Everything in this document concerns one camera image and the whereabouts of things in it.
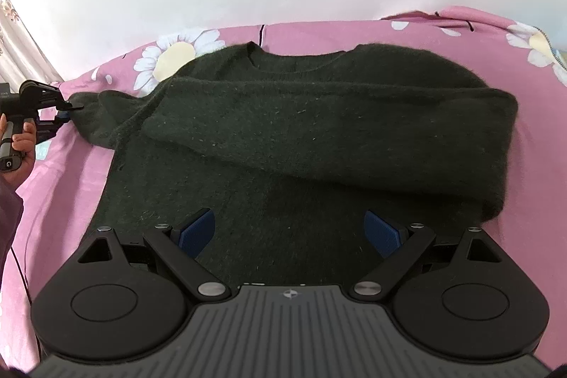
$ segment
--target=pink bedsheet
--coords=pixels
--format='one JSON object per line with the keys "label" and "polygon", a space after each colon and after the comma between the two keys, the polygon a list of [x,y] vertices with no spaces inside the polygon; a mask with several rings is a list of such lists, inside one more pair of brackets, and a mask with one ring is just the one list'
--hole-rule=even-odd
{"label": "pink bedsheet", "polygon": [[[507,197],[501,215],[486,229],[543,291],[551,307],[549,327],[538,357],[555,367],[567,362],[567,232],[563,201],[567,197],[567,72],[528,39],[534,29],[467,8],[439,16],[407,14],[368,22],[292,23],[266,26],[262,45],[280,55],[313,55],[383,42],[428,49],[460,63],[494,87],[511,92],[520,103],[509,157]],[[259,42],[260,27],[208,32],[195,49]],[[161,38],[162,48],[172,37]],[[157,49],[140,47],[78,79],[62,83],[67,97],[77,91],[115,89],[136,95]],[[52,141],[20,188],[26,210],[14,250],[27,276],[32,297],[75,250],[94,213],[106,182],[112,151],[90,146],[68,124]],[[24,370],[37,362],[29,308],[18,270],[9,256],[2,285],[0,353],[8,365]]]}

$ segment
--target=curtain floral pattern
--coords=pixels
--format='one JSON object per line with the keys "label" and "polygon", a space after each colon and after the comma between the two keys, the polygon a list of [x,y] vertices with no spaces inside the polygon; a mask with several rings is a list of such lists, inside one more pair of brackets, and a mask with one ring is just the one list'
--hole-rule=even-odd
{"label": "curtain floral pattern", "polygon": [[12,2],[0,0],[0,81],[16,92],[27,79],[46,84],[63,80],[30,36]]}

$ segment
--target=gray ribbed panel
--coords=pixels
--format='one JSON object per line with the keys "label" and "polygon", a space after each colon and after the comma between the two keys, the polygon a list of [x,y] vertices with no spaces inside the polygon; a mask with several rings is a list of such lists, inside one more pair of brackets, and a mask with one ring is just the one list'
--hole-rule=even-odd
{"label": "gray ribbed panel", "polygon": [[401,336],[378,305],[339,287],[244,286],[202,305],[161,351],[136,362],[85,366],[50,357],[32,378],[541,378],[531,356],[490,366],[439,359]]}

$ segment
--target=blue gripper pad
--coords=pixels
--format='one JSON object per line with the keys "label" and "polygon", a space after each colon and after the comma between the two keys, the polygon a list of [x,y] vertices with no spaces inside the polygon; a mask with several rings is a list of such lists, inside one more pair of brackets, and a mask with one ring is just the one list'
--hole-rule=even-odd
{"label": "blue gripper pad", "polygon": [[197,258],[211,242],[214,231],[214,213],[209,210],[180,232],[178,247],[191,258]]}
{"label": "blue gripper pad", "polygon": [[364,234],[382,258],[388,258],[403,243],[399,231],[371,211],[364,215]]}

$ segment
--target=sweater sleeve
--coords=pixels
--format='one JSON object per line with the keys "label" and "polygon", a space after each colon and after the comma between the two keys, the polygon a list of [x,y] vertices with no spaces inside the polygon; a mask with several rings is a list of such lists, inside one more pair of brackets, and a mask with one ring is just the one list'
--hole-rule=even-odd
{"label": "sweater sleeve", "polygon": [[6,257],[12,246],[23,212],[24,202],[22,198],[0,177],[0,256],[2,258],[0,260],[0,288]]}

